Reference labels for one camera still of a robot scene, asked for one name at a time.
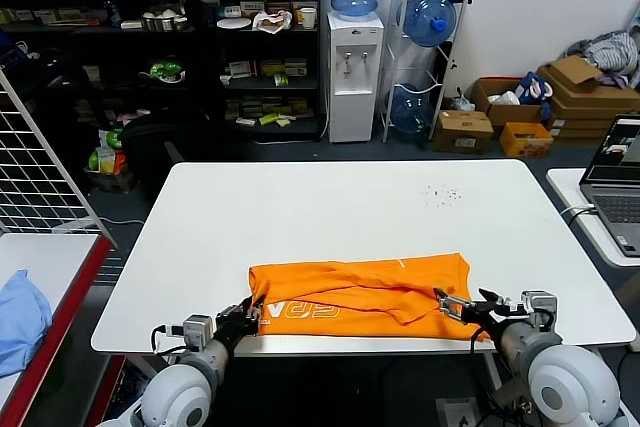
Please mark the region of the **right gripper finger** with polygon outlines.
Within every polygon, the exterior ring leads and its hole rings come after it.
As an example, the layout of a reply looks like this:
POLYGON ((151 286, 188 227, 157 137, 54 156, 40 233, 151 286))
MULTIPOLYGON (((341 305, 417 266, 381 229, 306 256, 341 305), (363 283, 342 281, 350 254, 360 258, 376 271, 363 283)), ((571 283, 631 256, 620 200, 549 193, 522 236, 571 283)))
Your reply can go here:
POLYGON ((472 301, 449 295, 440 288, 434 288, 433 291, 439 302, 439 311, 454 320, 462 320, 465 310, 473 306, 472 301))
POLYGON ((494 312, 498 315, 522 315, 523 305, 513 303, 509 298, 505 298, 496 292, 480 288, 480 295, 483 297, 482 309, 486 312, 494 312))

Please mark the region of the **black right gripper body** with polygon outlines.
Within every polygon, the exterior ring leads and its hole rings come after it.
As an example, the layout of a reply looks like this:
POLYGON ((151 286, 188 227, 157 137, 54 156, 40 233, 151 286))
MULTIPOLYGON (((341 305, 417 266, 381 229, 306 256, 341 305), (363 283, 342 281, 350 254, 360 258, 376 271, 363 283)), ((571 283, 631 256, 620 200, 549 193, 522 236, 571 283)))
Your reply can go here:
POLYGON ((503 333, 497 316, 503 316, 503 306, 499 304, 466 304, 460 308, 460 321, 478 326, 471 336, 476 342, 482 334, 486 334, 492 342, 498 342, 503 333))

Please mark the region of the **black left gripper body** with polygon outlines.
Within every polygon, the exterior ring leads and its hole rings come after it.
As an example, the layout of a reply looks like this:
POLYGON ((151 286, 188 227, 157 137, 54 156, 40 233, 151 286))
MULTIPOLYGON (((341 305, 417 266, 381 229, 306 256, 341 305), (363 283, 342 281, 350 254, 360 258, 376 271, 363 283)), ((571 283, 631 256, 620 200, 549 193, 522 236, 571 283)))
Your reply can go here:
POLYGON ((244 337, 255 336, 259 331, 259 320, 235 317, 233 308, 228 307, 215 318, 215 340, 225 347, 236 347, 244 337))

